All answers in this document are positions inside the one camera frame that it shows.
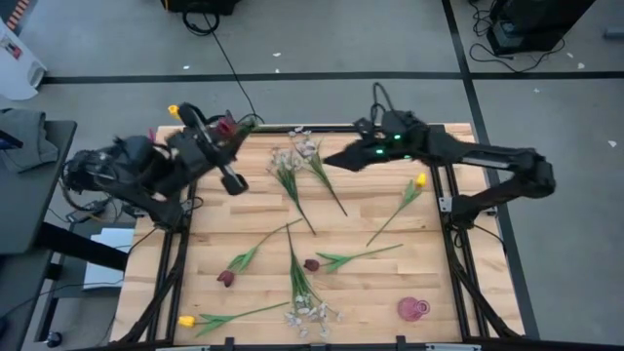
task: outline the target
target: black robotic arm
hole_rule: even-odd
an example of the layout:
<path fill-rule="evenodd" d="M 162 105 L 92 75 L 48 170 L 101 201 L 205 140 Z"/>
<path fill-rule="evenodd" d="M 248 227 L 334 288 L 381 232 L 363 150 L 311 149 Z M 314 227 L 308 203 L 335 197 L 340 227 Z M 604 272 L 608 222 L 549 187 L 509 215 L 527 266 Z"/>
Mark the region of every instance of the black robotic arm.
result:
<path fill-rule="evenodd" d="M 358 172 L 371 164 L 412 159 L 427 166 L 466 164 L 512 172 L 510 179 L 478 194 L 440 199 L 443 211 L 459 228 L 471 228 L 481 211 L 521 196 L 542 198 L 555 191 L 552 165 L 532 148 L 460 141 L 404 111 L 384 112 L 379 127 L 366 118 L 354 125 L 361 139 L 326 158 L 326 164 Z"/>
<path fill-rule="evenodd" d="M 248 189 L 231 163 L 245 138 L 255 128 L 255 118 L 236 123 L 229 111 L 206 118 L 196 106 L 183 103 L 177 115 L 185 128 L 158 144 L 147 136 L 117 138 L 99 150 L 83 150 L 65 164 L 63 195 L 78 210 L 68 191 L 101 191 L 149 214 L 154 224 L 176 230 L 187 210 L 180 191 L 200 176 L 219 169 L 230 195 Z"/>

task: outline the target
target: table leg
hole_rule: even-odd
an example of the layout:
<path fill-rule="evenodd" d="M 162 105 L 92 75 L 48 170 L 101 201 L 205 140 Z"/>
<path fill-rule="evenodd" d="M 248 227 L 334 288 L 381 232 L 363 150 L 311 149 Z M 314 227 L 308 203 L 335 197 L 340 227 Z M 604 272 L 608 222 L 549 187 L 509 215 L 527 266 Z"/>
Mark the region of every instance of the table leg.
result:
<path fill-rule="evenodd" d="M 128 261 L 127 253 L 83 238 L 47 222 L 41 224 L 35 245 L 120 271 L 126 269 Z"/>

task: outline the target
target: yellow tulip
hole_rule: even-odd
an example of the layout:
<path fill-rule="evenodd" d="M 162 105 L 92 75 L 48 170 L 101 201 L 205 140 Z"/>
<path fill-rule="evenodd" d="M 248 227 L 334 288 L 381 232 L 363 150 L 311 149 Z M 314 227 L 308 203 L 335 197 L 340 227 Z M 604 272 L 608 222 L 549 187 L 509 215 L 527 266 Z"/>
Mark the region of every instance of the yellow tulip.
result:
<path fill-rule="evenodd" d="M 193 316 L 179 316 L 177 323 L 183 327 L 193 328 L 195 327 L 195 317 Z"/>
<path fill-rule="evenodd" d="M 424 187 L 427 182 L 427 175 L 420 174 L 416 177 L 416 187 Z"/>

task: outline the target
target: yellow handle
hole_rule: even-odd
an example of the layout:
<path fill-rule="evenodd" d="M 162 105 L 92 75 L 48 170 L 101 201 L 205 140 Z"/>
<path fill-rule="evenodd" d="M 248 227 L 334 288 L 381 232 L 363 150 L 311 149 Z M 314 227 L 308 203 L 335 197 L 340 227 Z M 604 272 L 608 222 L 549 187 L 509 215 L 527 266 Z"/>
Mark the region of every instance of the yellow handle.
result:
<path fill-rule="evenodd" d="M 171 114 L 172 117 L 174 117 L 177 120 L 179 120 L 179 114 L 177 113 L 178 111 L 179 111 L 179 107 L 177 107 L 177 105 L 169 106 L 169 114 Z"/>

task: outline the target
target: black floor stripe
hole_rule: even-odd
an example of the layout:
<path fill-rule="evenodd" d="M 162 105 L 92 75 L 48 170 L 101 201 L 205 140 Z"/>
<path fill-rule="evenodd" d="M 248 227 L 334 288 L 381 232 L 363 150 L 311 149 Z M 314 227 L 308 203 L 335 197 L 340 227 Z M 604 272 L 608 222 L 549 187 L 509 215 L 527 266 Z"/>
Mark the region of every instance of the black floor stripe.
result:
<path fill-rule="evenodd" d="M 311 72 L 311 73 L 250 73 L 239 74 L 243 82 L 279 82 L 308 80 L 364 80 L 364 79 L 405 79 L 405 80 L 461 80 L 467 90 L 474 90 L 474 80 L 583 80 L 583 79 L 624 79 L 624 71 L 606 72 L 545 72 L 545 73 L 468 73 L 459 72 Z M 121 76 L 69 76 L 44 77 L 42 84 L 133 84 L 133 83 L 198 83 L 234 82 L 231 74 L 179 74 L 179 75 L 121 75 Z M 476 105 L 471 110 L 477 115 L 481 111 Z M 477 130 L 481 141 L 488 137 Z"/>
<path fill-rule="evenodd" d="M 357 79 L 423 79 L 459 80 L 458 72 L 312 72 L 312 73 L 253 73 L 239 74 L 243 82 L 301 81 L 301 80 L 357 80 Z M 195 75 L 137 75 L 137 76 L 80 76 L 44 77 L 42 84 L 128 84 L 175 82 L 234 82 L 231 74 Z"/>
<path fill-rule="evenodd" d="M 461 37 L 459 36 L 459 30 L 457 29 L 457 22 L 455 21 L 452 6 L 449 0 L 443 0 L 442 4 L 447 17 L 452 45 L 455 49 L 455 55 L 457 56 L 459 71 L 462 74 L 462 81 L 466 90 L 468 104 L 470 111 L 472 112 L 477 138 L 479 139 L 479 142 L 489 144 L 488 131 L 486 130 L 484 116 L 481 111 L 481 107 L 479 106 L 477 92 L 475 91 L 475 85 L 472 81 L 473 75 L 470 74 L 470 68 L 468 67 L 468 61 L 466 60 L 466 56 L 464 54 L 464 48 L 461 43 Z M 509 78 L 515 79 L 514 76 L 518 75 L 506 74 L 505 76 L 510 76 Z M 500 182 L 498 173 L 494 170 L 487 170 L 487 179 L 490 186 L 496 185 Z M 520 255 L 518 252 L 516 238 L 514 237 L 511 219 L 509 217 L 509 211 L 505 205 L 498 207 L 498 223 L 500 225 L 501 235 L 505 242 L 505 247 L 507 248 L 509 269 L 512 276 L 514 290 L 516 292 L 516 299 L 518 300 L 520 307 L 523 325 L 525 327 L 525 334 L 532 338 L 539 338 L 535 315 L 530 302 L 530 296 L 528 295 L 527 280 L 525 279 L 525 273 L 522 269 L 522 263 L 520 261 Z"/>
<path fill-rule="evenodd" d="M 543 72 L 543 73 L 470 73 L 470 78 L 473 80 L 624 79 L 624 71 Z"/>

